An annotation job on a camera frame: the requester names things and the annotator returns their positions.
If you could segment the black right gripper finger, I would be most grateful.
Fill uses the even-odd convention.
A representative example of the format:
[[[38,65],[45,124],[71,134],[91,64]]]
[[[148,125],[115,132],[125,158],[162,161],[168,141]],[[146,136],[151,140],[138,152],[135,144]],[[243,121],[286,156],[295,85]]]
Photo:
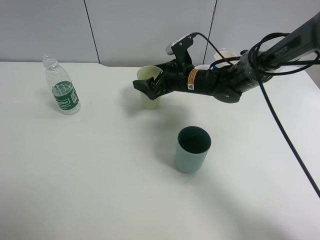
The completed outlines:
[[[146,95],[150,100],[155,100],[164,94],[164,77],[159,74],[156,78],[134,80],[134,89]]]
[[[162,72],[169,73],[175,69],[175,61],[168,61],[165,63],[157,64],[155,66],[160,68]]]

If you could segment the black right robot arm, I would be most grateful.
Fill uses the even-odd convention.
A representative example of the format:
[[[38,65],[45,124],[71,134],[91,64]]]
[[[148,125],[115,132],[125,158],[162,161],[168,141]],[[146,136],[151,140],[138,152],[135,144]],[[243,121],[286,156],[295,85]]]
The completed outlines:
[[[155,100],[172,92],[212,96],[224,103],[237,103],[241,95],[279,75],[277,69],[318,65],[320,58],[301,61],[310,53],[320,53],[320,15],[316,14],[292,33],[271,33],[239,57],[225,58],[227,66],[196,69],[188,48],[198,33],[193,32],[173,42],[166,49],[175,59],[158,65],[156,77],[134,80],[133,87]]]

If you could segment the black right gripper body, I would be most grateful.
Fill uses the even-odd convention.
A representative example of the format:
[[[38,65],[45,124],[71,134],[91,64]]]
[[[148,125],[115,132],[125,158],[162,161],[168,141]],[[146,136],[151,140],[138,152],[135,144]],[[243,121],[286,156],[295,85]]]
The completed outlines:
[[[190,72],[195,68],[194,65],[192,63],[180,65],[175,59],[171,61],[175,61],[175,69],[171,72],[162,72],[161,74],[164,77],[163,95],[172,92],[195,93],[194,90],[188,89],[188,77]]]

